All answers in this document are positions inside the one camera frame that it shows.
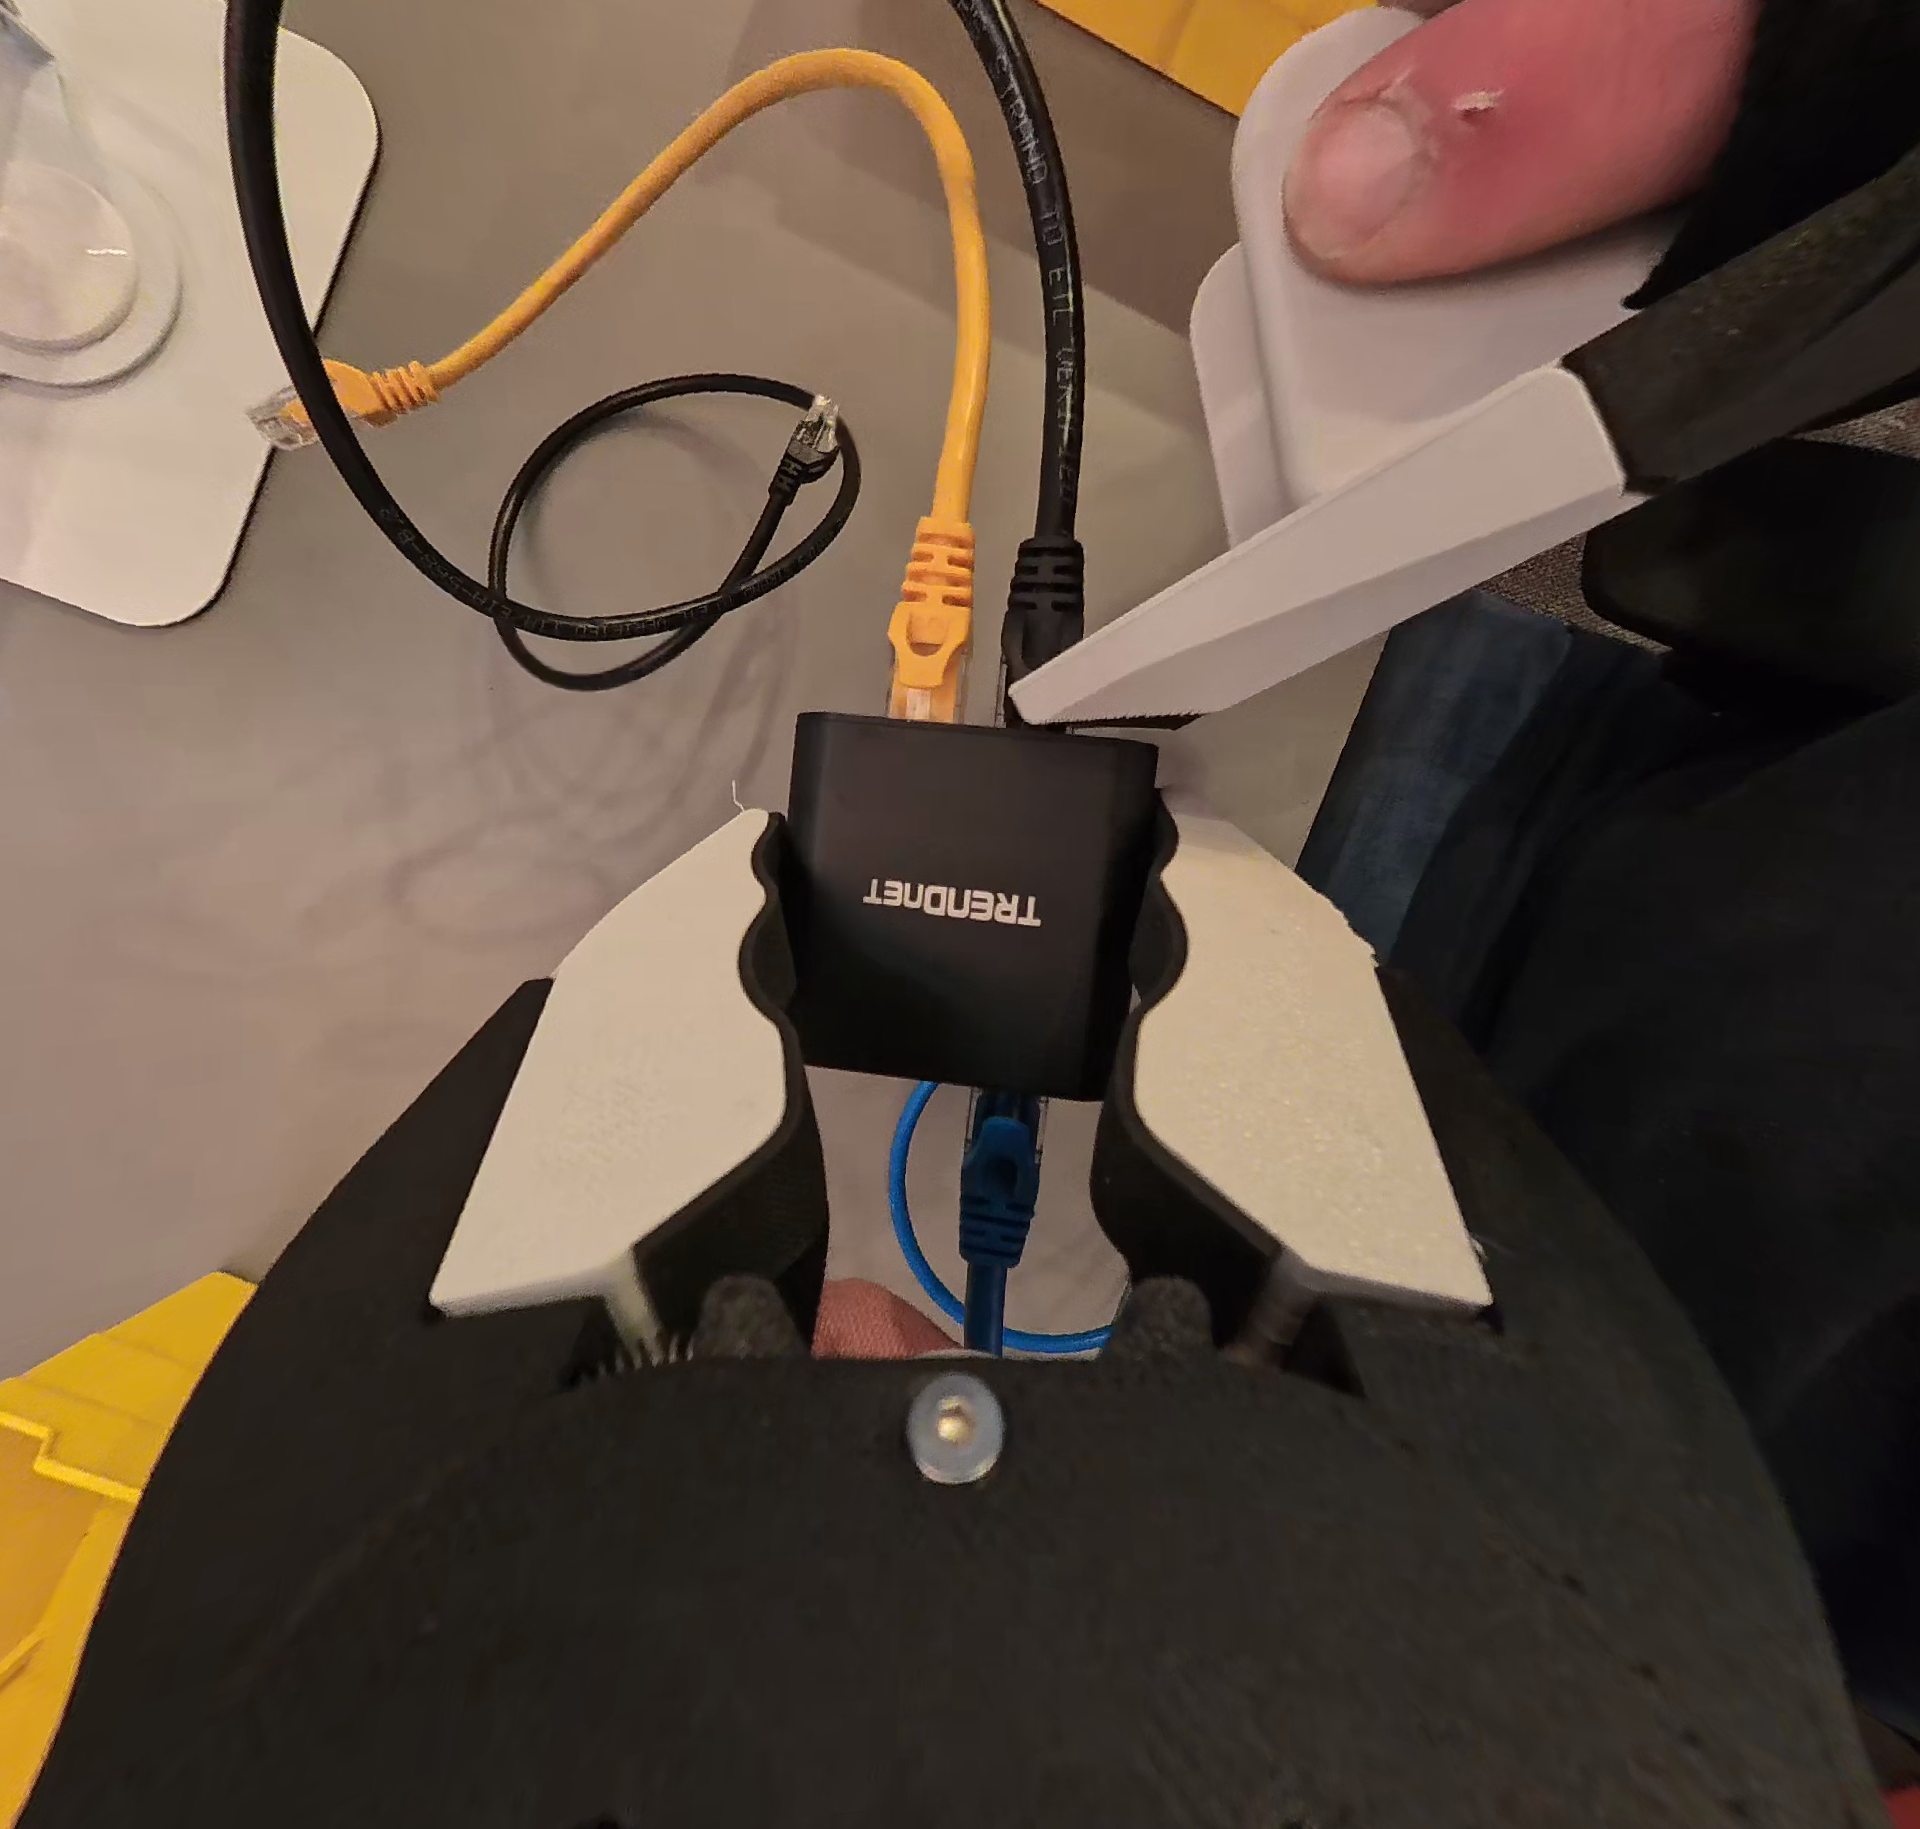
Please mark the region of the clear acrylic stand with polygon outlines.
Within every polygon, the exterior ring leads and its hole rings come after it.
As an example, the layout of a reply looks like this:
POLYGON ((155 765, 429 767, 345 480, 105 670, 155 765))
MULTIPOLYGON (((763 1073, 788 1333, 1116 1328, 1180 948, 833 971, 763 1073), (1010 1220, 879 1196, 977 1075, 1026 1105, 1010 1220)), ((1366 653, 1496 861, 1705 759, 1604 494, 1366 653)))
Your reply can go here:
POLYGON ((92 394, 141 370, 182 303, 180 239, 83 90, 2 0, 2 377, 92 394))

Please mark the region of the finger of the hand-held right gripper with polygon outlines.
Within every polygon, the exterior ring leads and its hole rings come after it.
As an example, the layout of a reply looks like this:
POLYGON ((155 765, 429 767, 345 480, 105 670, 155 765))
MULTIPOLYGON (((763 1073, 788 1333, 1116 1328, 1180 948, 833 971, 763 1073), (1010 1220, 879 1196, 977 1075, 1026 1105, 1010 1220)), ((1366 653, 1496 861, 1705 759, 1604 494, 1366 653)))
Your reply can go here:
POLYGON ((1634 506, 1567 365, 1517 377, 1011 688, 1029 724, 1228 711, 1634 506))

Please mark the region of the black network switch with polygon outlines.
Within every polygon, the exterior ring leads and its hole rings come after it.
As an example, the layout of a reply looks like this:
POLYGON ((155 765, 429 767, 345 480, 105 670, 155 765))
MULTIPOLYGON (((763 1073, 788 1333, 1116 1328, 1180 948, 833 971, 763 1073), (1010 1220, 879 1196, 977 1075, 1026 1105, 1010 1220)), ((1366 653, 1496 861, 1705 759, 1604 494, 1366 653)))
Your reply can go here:
POLYGON ((808 1063, 1094 1101, 1161 826, 1149 740, 811 711, 779 901, 808 1063))

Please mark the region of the person's right hand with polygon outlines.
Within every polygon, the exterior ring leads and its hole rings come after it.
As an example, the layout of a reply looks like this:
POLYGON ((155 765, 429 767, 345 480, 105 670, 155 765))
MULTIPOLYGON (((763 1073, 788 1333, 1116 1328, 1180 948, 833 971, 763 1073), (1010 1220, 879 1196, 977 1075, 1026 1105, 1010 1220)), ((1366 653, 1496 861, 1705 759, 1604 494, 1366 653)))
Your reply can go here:
POLYGON ((1301 261, 1464 276, 1648 211, 1734 131, 1761 0, 1377 0, 1421 17, 1316 108, 1284 177, 1301 261))

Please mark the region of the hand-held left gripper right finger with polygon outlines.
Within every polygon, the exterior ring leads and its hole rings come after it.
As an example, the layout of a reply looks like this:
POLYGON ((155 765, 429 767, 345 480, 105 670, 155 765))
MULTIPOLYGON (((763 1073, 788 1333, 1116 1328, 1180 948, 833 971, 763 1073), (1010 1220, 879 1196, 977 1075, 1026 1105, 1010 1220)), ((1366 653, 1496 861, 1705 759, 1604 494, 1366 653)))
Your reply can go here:
POLYGON ((1220 1346, 1321 1304, 1491 1309, 1375 952, 1230 820, 1166 794, 1093 1147, 1131 1288, 1180 1282, 1220 1346))

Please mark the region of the person's blue jeans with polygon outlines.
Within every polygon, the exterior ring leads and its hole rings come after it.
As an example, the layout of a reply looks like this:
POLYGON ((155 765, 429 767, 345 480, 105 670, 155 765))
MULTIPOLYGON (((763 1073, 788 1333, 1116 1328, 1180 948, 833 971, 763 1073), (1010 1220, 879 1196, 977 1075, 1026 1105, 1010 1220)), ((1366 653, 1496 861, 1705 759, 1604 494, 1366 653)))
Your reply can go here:
POLYGON ((1312 817, 1299 875, 1390 960, 1453 817, 1562 678, 1636 646, 1465 593, 1386 635, 1312 817))

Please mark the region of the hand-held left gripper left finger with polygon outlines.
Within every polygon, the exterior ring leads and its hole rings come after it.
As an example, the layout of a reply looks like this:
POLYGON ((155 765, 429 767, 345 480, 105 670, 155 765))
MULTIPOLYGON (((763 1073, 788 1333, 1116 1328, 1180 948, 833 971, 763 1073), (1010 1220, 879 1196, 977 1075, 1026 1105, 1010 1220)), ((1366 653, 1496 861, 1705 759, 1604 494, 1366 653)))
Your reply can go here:
POLYGON ((555 968, 429 1290, 442 1314, 596 1300, 629 1354, 687 1345, 706 1288, 825 1287, 825 1156, 788 1007, 782 821, 744 809, 555 968))

